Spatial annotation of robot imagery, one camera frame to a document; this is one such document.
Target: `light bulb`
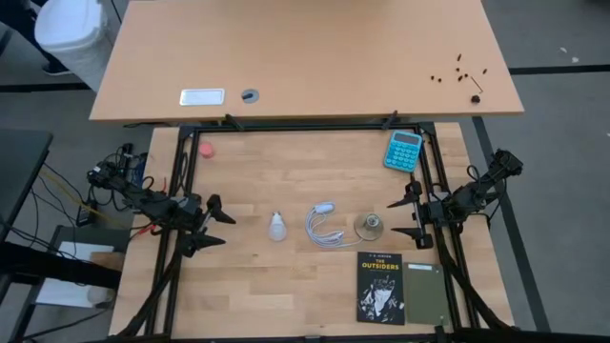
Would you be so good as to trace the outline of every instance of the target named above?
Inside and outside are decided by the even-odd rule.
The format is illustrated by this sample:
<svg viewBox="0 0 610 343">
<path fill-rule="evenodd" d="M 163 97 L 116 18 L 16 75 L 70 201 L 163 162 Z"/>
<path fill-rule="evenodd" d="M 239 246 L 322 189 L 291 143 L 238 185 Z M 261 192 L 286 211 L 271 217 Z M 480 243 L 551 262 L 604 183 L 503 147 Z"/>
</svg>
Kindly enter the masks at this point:
<svg viewBox="0 0 610 343">
<path fill-rule="evenodd" d="M 282 220 L 282 215 L 279 212 L 274 212 L 274 216 L 271 219 L 271 225 L 269 226 L 269 238 L 275 242 L 279 242 L 286 238 L 286 226 Z"/>
</svg>

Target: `floor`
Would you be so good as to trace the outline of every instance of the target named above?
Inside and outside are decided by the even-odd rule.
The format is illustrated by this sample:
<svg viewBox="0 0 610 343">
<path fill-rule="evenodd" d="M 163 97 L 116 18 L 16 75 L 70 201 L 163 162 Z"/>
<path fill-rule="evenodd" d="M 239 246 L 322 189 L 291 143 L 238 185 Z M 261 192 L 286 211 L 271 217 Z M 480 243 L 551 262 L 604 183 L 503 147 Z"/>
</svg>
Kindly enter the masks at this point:
<svg viewBox="0 0 610 343">
<path fill-rule="evenodd" d="M 509 67 L 566 66 L 610 63 L 610 2 L 603 0 L 485 0 L 483 2 Z M 42 58 L 14 35 L 0 57 L 0 85 L 74 82 L 51 79 L 39 65 Z M 515 85 L 526 114 L 485 119 L 495 147 L 516 154 L 524 173 L 510 182 L 519 228 L 542 300 L 557 332 L 610 335 L 610 273 L 605 244 L 610 240 L 605 212 L 610 208 L 610 74 L 517 76 Z M 52 131 L 48 162 L 81 189 L 84 173 L 124 142 L 145 151 L 151 129 L 123 129 L 88 121 L 94 94 L 90 91 L 0 93 L 0 127 Z M 460 119 L 475 165 L 485 163 L 469 119 Z M 40 185 L 35 188 L 45 196 Z M 66 202 L 68 212 L 76 208 Z M 33 230 L 34 208 L 26 202 L 16 226 Z M 59 212 L 40 206 L 40 236 L 48 239 L 56 224 L 68 224 Z M 128 214 L 121 220 L 130 222 Z M 498 262 L 518 326 L 533 329 L 532 317 L 515 258 L 501 221 L 493 221 Z M 0 317 L 14 318 L 27 289 L 13 287 Z M 30 332 L 68 323 L 92 311 L 46 307 L 36 312 Z M 6 341 L 10 322 L 0 327 Z M 103 338 L 110 323 L 106 313 L 93 321 L 49 334 L 43 342 L 74 342 Z"/>
</svg>

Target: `the outsiders book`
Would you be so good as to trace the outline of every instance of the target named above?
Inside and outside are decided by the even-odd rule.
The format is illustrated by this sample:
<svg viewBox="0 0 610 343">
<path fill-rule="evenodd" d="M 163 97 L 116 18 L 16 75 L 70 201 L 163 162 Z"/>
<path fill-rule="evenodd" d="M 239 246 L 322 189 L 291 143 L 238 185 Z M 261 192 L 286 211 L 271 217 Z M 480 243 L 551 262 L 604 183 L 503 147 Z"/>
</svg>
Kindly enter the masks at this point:
<svg viewBox="0 0 610 343">
<path fill-rule="evenodd" d="M 402 255 L 359 252 L 357 321 L 404 325 Z"/>
</svg>

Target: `black stand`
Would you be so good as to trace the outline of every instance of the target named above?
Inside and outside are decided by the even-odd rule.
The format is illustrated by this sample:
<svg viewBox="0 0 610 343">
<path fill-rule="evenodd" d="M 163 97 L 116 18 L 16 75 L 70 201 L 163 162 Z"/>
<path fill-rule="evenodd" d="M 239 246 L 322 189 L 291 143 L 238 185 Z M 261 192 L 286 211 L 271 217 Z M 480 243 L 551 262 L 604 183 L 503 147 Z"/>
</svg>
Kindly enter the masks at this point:
<svg viewBox="0 0 610 343">
<path fill-rule="evenodd" d="M 10 242 L 0 243 L 0 270 L 11 277 L 49 277 L 110 289 L 118 288 L 121 279 L 121 272 Z"/>
</svg>

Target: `wooden desk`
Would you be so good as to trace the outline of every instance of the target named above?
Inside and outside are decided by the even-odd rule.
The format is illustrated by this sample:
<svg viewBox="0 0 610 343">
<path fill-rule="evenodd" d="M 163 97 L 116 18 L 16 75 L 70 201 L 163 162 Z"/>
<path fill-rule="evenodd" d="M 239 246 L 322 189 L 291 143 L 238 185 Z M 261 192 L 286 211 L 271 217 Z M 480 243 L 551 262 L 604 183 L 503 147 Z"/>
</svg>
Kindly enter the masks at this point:
<svg viewBox="0 0 610 343">
<path fill-rule="evenodd" d="M 469 77 L 458 81 L 464 73 Z M 473 77 L 484 90 L 478 105 L 470 101 L 479 93 Z M 181 107 L 184 89 L 224 89 L 224 104 Z M 260 99 L 245 104 L 246 89 L 257 89 Z M 130 1 L 91 119 L 394 110 L 523 112 L 480 0 Z"/>
<path fill-rule="evenodd" d="M 396 252 L 405 262 L 438 263 L 436 250 L 418 251 L 409 237 L 390 231 L 374 242 L 324 250 L 310 241 L 304 228 L 307 211 L 325 200 L 336 202 L 336 212 L 324 228 L 344 230 L 348 242 L 355 240 L 352 223 L 361 212 L 380 214 L 387 228 L 415 225 L 410 209 L 385 208 L 401 198 L 408 182 L 408 174 L 382 166 L 390 134 L 205 134 L 216 155 L 210 160 L 198 157 L 193 191 L 204 198 L 219 193 L 224 211 L 237 225 L 212 223 L 210 235 L 227 244 L 183 259 L 173 338 L 431 333 L 432 326 L 356 322 L 355 252 Z M 454 189 L 469 181 L 461 130 L 458 124 L 437 124 L 437 136 Z M 177 129 L 154 131 L 147 175 L 170 179 L 176 141 Z M 421 177 L 420 168 L 416 177 Z M 267 236 L 273 211 L 282 212 L 288 228 L 287 239 L 280 243 Z M 138 218 L 135 224 L 145 222 Z M 111 333 L 126 325 L 147 296 L 157 237 L 138 237 L 129 246 Z M 473 285 L 501 319 L 512 322 L 484 218 L 472 217 L 461 239 Z M 463 298 L 458 299 L 466 320 Z M 164 305 L 160 309 L 162 317 Z"/>
</svg>

